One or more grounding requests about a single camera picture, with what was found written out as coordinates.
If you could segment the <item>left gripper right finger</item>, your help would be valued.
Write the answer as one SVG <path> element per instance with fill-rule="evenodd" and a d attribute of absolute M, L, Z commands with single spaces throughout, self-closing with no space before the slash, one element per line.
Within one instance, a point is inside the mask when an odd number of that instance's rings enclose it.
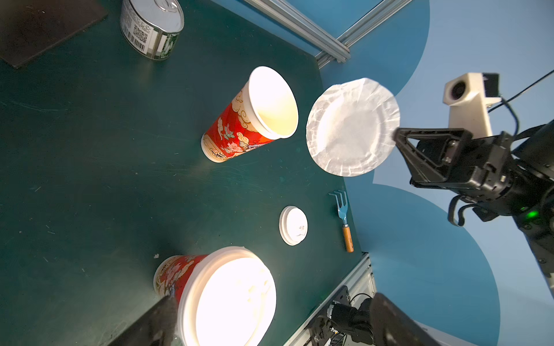
<path fill-rule="evenodd" d="M 439 343 L 389 298 L 375 294 L 369 308 L 374 345 L 439 346 Z"/>

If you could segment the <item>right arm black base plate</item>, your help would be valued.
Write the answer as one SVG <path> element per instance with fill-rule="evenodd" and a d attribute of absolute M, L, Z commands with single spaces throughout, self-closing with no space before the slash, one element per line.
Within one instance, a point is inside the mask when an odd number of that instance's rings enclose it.
<path fill-rule="evenodd" d="M 373 298 L 361 293 L 353 298 L 343 285 L 323 305 L 308 324 L 312 345 L 326 345 L 338 334 L 349 336 L 355 343 L 373 345 L 375 341 L 369 309 Z"/>

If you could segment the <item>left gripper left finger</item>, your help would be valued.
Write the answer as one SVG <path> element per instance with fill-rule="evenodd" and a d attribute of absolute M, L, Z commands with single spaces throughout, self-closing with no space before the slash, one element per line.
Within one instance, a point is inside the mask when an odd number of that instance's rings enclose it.
<path fill-rule="evenodd" d="M 142 315 L 109 346 L 167 346 L 175 338 L 177 324 L 177 301 L 165 296 Z"/>

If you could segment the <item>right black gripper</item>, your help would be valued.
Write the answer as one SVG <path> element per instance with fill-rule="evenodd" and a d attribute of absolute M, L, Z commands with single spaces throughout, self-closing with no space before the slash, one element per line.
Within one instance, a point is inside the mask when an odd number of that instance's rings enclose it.
<path fill-rule="evenodd" d="M 513 158 L 513 136 L 473 139 L 462 128 L 397 128 L 395 145 L 416 187 L 447 188 L 457 194 L 448 215 L 473 208 L 478 216 L 518 216 L 537 204 L 536 177 Z"/>

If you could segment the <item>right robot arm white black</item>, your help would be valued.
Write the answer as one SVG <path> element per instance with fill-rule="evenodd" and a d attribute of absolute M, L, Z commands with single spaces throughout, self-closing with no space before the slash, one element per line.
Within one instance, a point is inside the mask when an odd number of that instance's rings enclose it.
<path fill-rule="evenodd" d="M 464 226 L 467 209 L 483 222 L 513 218 L 553 284 L 553 123 L 486 138 L 461 128 L 398 128 L 393 139 L 412 186 L 455 194 L 452 225 Z"/>

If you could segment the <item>round leak-proof paper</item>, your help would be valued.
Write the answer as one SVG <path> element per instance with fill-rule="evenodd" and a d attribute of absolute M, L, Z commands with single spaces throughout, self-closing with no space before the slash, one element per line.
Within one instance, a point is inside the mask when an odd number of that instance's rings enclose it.
<path fill-rule="evenodd" d="M 386 87 L 368 78 L 336 84 L 317 98 L 310 111 L 307 148 L 327 173 L 357 177 L 389 157 L 399 126 L 400 108 Z"/>

